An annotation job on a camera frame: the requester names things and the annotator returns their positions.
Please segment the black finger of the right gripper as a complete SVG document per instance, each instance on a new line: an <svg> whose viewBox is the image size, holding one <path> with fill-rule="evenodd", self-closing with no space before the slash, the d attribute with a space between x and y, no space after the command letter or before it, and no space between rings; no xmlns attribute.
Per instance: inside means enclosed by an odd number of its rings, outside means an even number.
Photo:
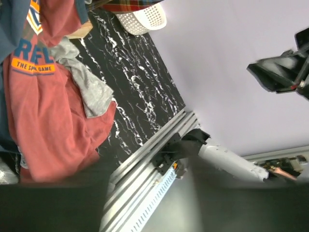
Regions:
<svg viewBox="0 0 309 232"><path fill-rule="evenodd" d="M268 92L287 93L309 91L309 51L288 51L279 57L251 63L247 70Z"/></svg>

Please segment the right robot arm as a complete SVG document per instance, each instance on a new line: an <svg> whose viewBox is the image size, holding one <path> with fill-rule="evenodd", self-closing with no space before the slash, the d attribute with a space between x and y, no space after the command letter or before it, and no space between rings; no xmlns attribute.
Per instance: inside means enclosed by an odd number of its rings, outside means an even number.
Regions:
<svg viewBox="0 0 309 232"><path fill-rule="evenodd" d="M247 70L268 92L277 94L296 92L309 97L309 48L304 46L296 52L285 52L279 57L261 59L248 65ZM276 166L258 166L225 147L217 144L211 136L200 129L189 131L183 138L171 142L166 153L171 160L199 156L233 176L250 180L264 181L270 173L293 180Z"/></svg>

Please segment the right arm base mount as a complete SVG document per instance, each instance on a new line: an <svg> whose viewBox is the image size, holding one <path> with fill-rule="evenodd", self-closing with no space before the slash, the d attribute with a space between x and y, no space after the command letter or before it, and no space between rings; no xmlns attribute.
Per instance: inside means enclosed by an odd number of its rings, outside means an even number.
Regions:
<svg viewBox="0 0 309 232"><path fill-rule="evenodd" d="M175 133L152 158L155 169L164 176L171 168L177 179L182 179L187 170L189 153L179 133Z"/></svg>

